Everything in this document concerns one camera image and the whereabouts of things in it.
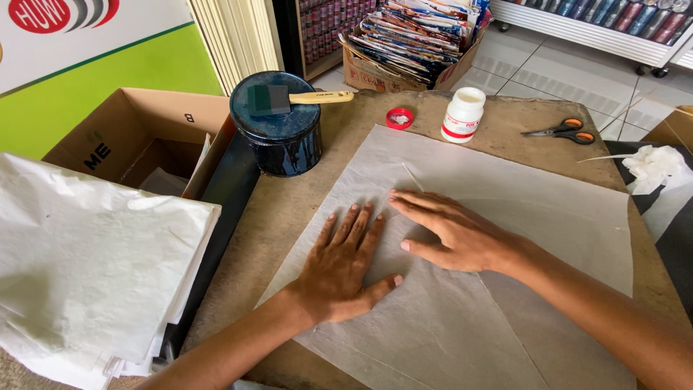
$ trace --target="wooden brush handle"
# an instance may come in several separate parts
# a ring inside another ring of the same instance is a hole
[[[305,94],[289,94],[291,104],[320,104],[320,103],[341,103],[351,101],[353,92],[332,91],[332,92],[306,92]]]

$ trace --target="caster wheel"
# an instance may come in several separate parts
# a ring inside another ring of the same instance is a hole
[[[652,70],[652,76],[655,78],[662,78],[669,74],[669,70],[666,68],[656,68]]]
[[[640,64],[640,65],[638,65],[637,68],[635,68],[635,72],[636,72],[639,76],[644,76],[644,75],[648,74],[648,73],[651,72],[651,71],[652,71],[652,67],[649,66],[649,65],[644,65],[644,64]]]

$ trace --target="hand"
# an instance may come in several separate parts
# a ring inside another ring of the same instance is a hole
[[[366,203],[361,212],[358,209],[356,204],[351,206],[334,237],[332,230],[337,218],[330,215],[306,258],[301,275],[286,287],[313,325],[367,313],[403,281],[401,275],[393,273],[368,288],[363,286],[363,275],[371,265],[385,220],[378,215],[364,237],[373,205]]]
[[[503,230],[457,201],[434,192],[393,189],[389,202],[406,217],[440,237],[442,246],[402,241],[405,251],[445,269],[505,273],[509,262],[529,256],[536,244]]]

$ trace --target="worn tabletop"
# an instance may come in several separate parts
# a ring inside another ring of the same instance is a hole
[[[385,113],[407,108],[415,116],[407,129],[444,141],[440,125],[452,92],[361,91],[353,101],[322,106],[324,154],[309,172],[294,178],[262,175],[236,227],[191,328],[184,351],[250,312],[315,210],[342,173],[374,124],[386,125]],[[489,96],[474,139],[466,147],[537,169],[626,192],[610,159],[578,165],[608,155],[601,138],[589,146],[551,137],[522,137],[567,117],[583,119],[584,130],[597,134],[584,105],[567,101]],[[628,218],[633,249],[633,297],[658,315],[690,327],[654,243],[632,200]],[[289,341],[253,368],[245,379],[285,389],[366,389],[346,373],[295,341]],[[114,380],[110,390],[131,389],[139,378]],[[28,372],[0,350],[0,388],[70,389]]]

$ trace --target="white plastic bottle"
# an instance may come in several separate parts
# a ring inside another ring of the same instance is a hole
[[[448,104],[440,133],[443,138],[456,144],[463,144],[474,136],[479,120],[484,114],[486,94],[474,87],[458,89]]]

